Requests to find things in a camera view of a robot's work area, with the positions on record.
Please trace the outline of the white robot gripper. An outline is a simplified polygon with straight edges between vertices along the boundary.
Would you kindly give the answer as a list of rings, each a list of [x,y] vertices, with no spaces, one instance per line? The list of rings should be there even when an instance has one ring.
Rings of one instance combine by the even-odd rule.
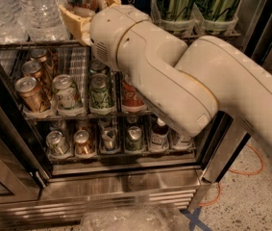
[[[137,23],[150,21],[150,17],[133,6],[120,5],[121,0],[91,1],[92,8],[101,11],[97,15],[89,9],[70,10],[67,4],[59,4],[62,20],[75,40],[91,46],[98,61],[118,71],[117,50],[121,40]]]

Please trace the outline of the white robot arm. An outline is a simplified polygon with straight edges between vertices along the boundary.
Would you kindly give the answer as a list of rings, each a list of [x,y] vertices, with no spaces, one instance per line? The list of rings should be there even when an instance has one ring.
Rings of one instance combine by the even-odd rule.
[[[196,137],[223,111],[272,157],[272,75],[228,42],[203,36],[191,44],[119,0],[72,13],[60,4],[72,36],[95,58],[130,78],[149,109],[172,129]]]

